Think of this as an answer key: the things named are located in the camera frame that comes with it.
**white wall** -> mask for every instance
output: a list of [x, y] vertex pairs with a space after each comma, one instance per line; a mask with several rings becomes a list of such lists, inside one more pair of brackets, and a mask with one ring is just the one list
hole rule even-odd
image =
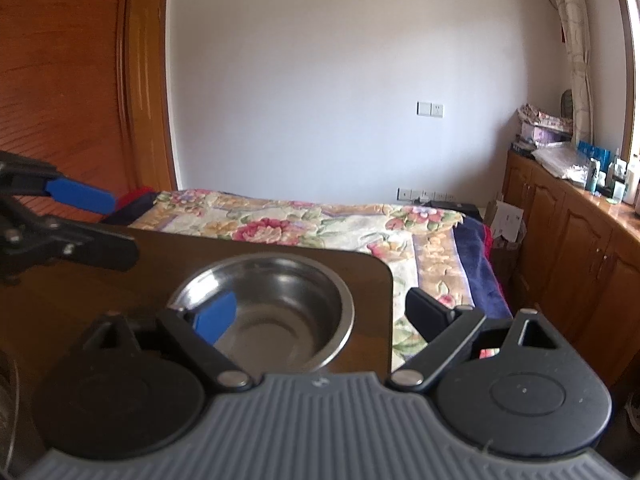
[[615, 151], [625, 131], [625, 36], [619, 0], [586, 0], [591, 33], [591, 93], [597, 144]]
[[[174, 0], [187, 187], [391, 202], [398, 187], [494, 196], [532, 102], [559, 111], [547, 0]], [[442, 120], [416, 115], [445, 105]]]
[[182, 187], [182, 175], [180, 172], [180, 157], [177, 151], [176, 141], [176, 129], [174, 120], [174, 99], [172, 92], [172, 64], [171, 64], [171, 27], [172, 27], [172, 0], [166, 0], [166, 92], [167, 92], [167, 104], [169, 108], [169, 129], [171, 130], [172, 148], [174, 150], [174, 165], [175, 165], [175, 177], [177, 180], [178, 188]]

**wooden door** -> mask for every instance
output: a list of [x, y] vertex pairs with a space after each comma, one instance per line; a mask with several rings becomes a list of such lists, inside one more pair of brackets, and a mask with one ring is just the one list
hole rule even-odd
[[509, 152], [507, 172], [502, 186], [504, 201], [507, 204], [524, 209], [530, 180], [531, 164], [529, 161], [513, 152]]
[[129, 97], [132, 143], [140, 186], [175, 190], [166, 97], [166, 0], [129, 1]]
[[513, 275], [515, 306], [533, 306], [540, 300], [552, 263], [564, 190], [543, 168], [534, 168], [525, 202], [527, 235], [518, 269]]
[[[0, 0], [0, 150], [46, 160], [121, 196], [135, 187], [129, 143], [126, 0]], [[100, 218], [24, 199], [38, 214]]]
[[598, 274], [593, 315], [575, 349], [607, 386], [640, 351], [640, 251], [622, 231], [612, 236]]
[[565, 198], [561, 217], [556, 256], [540, 310], [573, 342], [591, 317], [598, 271], [613, 229], [578, 196]]

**window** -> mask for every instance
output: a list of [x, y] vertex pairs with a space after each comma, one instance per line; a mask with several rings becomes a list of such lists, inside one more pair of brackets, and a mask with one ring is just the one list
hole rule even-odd
[[640, 0], [620, 0], [626, 47], [626, 115], [622, 158], [640, 153]]

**curtain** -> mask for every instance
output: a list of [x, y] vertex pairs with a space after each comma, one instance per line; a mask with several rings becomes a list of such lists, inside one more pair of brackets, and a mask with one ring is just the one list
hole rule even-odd
[[593, 101], [588, 66], [591, 53], [587, 5], [584, 0], [556, 0], [566, 38], [574, 98], [574, 143], [593, 144]]

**countertop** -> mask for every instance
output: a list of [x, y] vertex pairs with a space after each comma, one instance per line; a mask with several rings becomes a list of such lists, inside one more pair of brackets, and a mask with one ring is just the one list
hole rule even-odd
[[[524, 158], [521, 155], [514, 153], [514, 155], [526, 160], [529, 164], [546, 171], [545, 168], [538, 164], [535, 160]], [[629, 233], [638, 243], [640, 243], [640, 216], [636, 215], [633, 207], [625, 204], [612, 204], [609, 203], [604, 196], [592, 195], [589, 191], [584, 189], [578, 189], [568, 181], [559, 181], [564, 186], [565, 192], [569, 194], [579, 195], [587, 202], [590, 202], [594, 207], [599, 209], [601, 213], [609, 217], [613, 223], [617, 224], [623, 231]]]
[[239, 254], [293, 253], [337, 272], [355, 304], [351, 336], [328, 365], [331, 372], [390, 371], [392, 276], [367, 254], [264, 246], [129, 228], [140, 260], [128, 272], [70, 262], [33, 267], [14, 286], [0, 285], [0, 348], [9, 352], [33, 383], [65, 354], [95, 317], [106, 311], [135, 314], [163, 308], [173, 291], [199, 269]]

